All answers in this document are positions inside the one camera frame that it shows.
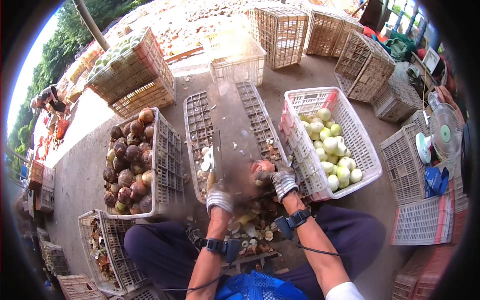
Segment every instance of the work glove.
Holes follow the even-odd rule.
[[[207,192],[205,206],[207,207],[208,216],[210,216],[210,210],[215,205],[231,214],[233,213],[233,199],[229,193],[220,190],[218,183],[214,183]]]
[[[274,162],[276,171],[260,171],[257,173],[256,179],[264,182],[271,182],[275,187],[278,201],[282,203],[289,191],[298,192],[299,187],[295,182],[295,171],[293,168]]]

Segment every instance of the plastic crate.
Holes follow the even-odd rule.
[[[278,150],[282,160],[286,163],[287,157],[282,144],[273,127],[265,105],[257,89],[249,82],[236,83],[240,99],[243,101],[245,113],[257,138],[258,151],[262,158],[269,158],[267,139],[274,141],[273,148]],[[213,125],[210,119],[207,93],[205,91],[189,96],[183,104],[185,129],[187,131],[187,148],[192,171],[193,187],[198,201],[205,203],[206,180],[197,177],[200,170],[200,151],[203,147],[213,145]]]
[[[41,211],[45,214],[50,214],[53,212],[53,200],[55,196],[53,194],[53,189],[47,187],[42,187],[40,194],[36,198],[35,207],[36,210]]]
[[[461,211],[459,213],[455,212],[454,221],[453,221],[453,235],[452,235],[452,244],[458,244],[462,237],[463,227],[467,220],[467,211]]]
[[[425,198],[425,165],[415,144],[419,132],[416,124],[407,125],[379,145],[397,205]]]
[[[42,185],[46,188],[53,189],[55,186],[55,169],[43,167]]]
[[[65,254],[63,253],[63,248],[44,240],[39,240],[38,243],[47,270],[54,276],[69,275],[70,272],[68,270]]]
[[[266,65],[278,69],[300,63],[307,14],[288,6],[262,7],[249,10],[251,34],[266,51]]]
[[[173,97],[174,77],[150,27],[147,27],[140,43],[125,51],[105,68],[96,73],[86,84],[108,104],[125,97],[132,91],[159,78]]]
[[[450,242],[454,202],[448,195],[400,205],[396,209],[390,244],[417,246]]]
[[[454,250],[455,245],[452,244],[436,246],[434,248],[432,256],[417,280],[411,299],[427,300],[430,298],[430,295],[448,266]]]
[[[30,165],[30,182],[28,188],[34,191],[38,191],[42,187],[43,182],[43,164],[37,162],[36,160],[32,161]]]
[[[262,84],[267,53],[252,36],[226,31],[205,36],[202,44],[214,83],[231,79]]]
[[[430,136],[430,123],[427,125],[427,123],[425,122],[425,116],[423,115],[423,112],[423,109],[415,111],[408,119],[406,119],[402,123],[402,127],[415,123],[420,128],[421,133],[423,133],[425,136]]]
[[[160,300],[160,297],[153,285],[147,285],[123,296],[123,300]]]
[[[154,153],[152,158],[152,211],[144,214],[118,215],[114,208],[105,205],[105,211],[109,218],[147,218],[164,215],[172,210],[182,210],[185,207],[180,136],[157,108],[152,109],[155,113],[155,130],[152,143]],[[123,128],[125,124],[137,118],[138,114],[117,126]],[[115,143],[110,141],[108,151],[114,145]],[[105,182],[105,185],[107,188],[110,187],[108,182]]]
[[[400,273],[395,277],[392,300],[409,300],[415,284],[421,275],[425,265],[432,256],[433,247],[425,246],[418,248]]]
[[[370,104],[375,116],[388,122],[404,121],[417,109],[423,109],[423,102],[417,91],[394,74]]]
[[[126,119],[138,114],[145,107],[162,108],[174,102],[172,97],[165,89],[162,81],[156,78],[150,83],[134,90],[125,97],[109,104],[109,108],[120,117]]]
[[[107,300],[85,274],[57,276],[66,300]]]
[[[50,241],[50,235],[45,229],[37,228],[36,235],[38,236],[39,240]]]
[[[331,93],[336,94],[336,102],[326,102]],[[350,149],[357,168],[362,171],[362,180],[348,187],[332,192],[320,159],[313,143],[301,124],[298,114],[314,115],[317,110],[327,107],[332,118],[340,124],[345,137],[345,146]],[[285,134],[287,155],[293,155],[300,189],[311,195],[314,201],[338,199],[364,186],[382,175],[382,165],[377,152],[360,118],[345,95],[337,87],[317,87],[285,92],[285,103],[279,124]]]
[[[393,74],[395,62],[380,44],[350,30],[335,66],[335,77],[349,99],[370,103]]]
[[[89,243],[92,238],[91,223],[95,219],[100,221],[101,234],[115,279],[105,277],[100,272],[95,259],[90,256],[92,250]],[[98,209],[78,217],[80,237],[88,267],[96,286],[103,292],[123,296],[148,282],[146,276],[140,272],[123,247],[125,233],[133,225],[133,220],[109,218],[105,212]]]

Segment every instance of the forearm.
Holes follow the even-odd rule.
[[[282,204],[285,206],[285,209],[289,215],[293,214],[299,209],[305,209],[305,205],[300,200],[296,192],[290,192],[285,198],[283,198]],[[313,219],[313,217],[308,217],[305,223],[296,228],[296,231],[303,246],[316,250],[336,253],[332,243],[317,222]],[[318,284],[322,288],[324,296],[326,296],[328,291],[330,291],[333,287],[350,281],[340,257],[316,253],[309,250],[304,250],[304,252],[308,262],[315,272]]]
[[[214,207],[212,209],[212,216],[214,215],[214,210],[220,209],[219,207]],[[208,226],[207,239],[213,238],[217,240],[223,240],[227,232],[228,218],[224,220],[217,220],[212,218]],[[203,248],[198,255],[197,262],[193,267],[192,277],[188,284],[189,288],[199,287],[205,283],[212,281],[220,275],[221,268],[221,256],[218,253],[213,253],[208,251],[206,248]],[[187,300],[192,299],[213,299],[215,297],[216,287],[218,281],[198,290],[188,291]]]

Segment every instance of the pants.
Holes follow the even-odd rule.
[[[352,281],[373,263],[384,244],[385,228],[371,215],[323,205],[315,220],[342,255]],[[198,251],[179,223],[135,225],[125,234],[124,246],[133,262],[157,287],[187,288]],[[311,300],[323,299],[308,263],[277,277],[290,280]],[[179,299],[184,297],[185,292],[178,293]]]

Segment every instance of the cable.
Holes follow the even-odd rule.
[[[201,288],[204,288],[206,286],[209,286],[211,285],[212,283],[214,283],[215,281],[219,280],[220,277],[222,277],[223,275],[225,275],[228,270],[230,269],[230,267],[232,266],[232,263],[230,263],[227,267],[227,269],[220,275],[218,275],[217,278],[215,278],[214,280],[210,281],[210,282],[207,282],[205,284],[202,284],[201,286],[199,287],[196,287],[196,288],[163,288],[162,291],[189,291],[189,290],[197,290],[197,289],[201,289]]]
[[[338,253],[333,253],[333,252],[327,252],[327,251],[321,251],[321,250],[316,250],[316,249],[312,249],[312,248],[308,248],[308,247],[304,247],[300,244],[298,244],[297,242],[294,242],[293,240],[290,240],[292,243],[294,243],[295,245],[299,246],[300,248],[303,248],[305,250],[309,250],[309,251],[313,251],[313,252],[317,252],[317,253],[323,253],[323,254],[329,254],[329,255],[335,255],[335,256],[340,256],[340,254]]]

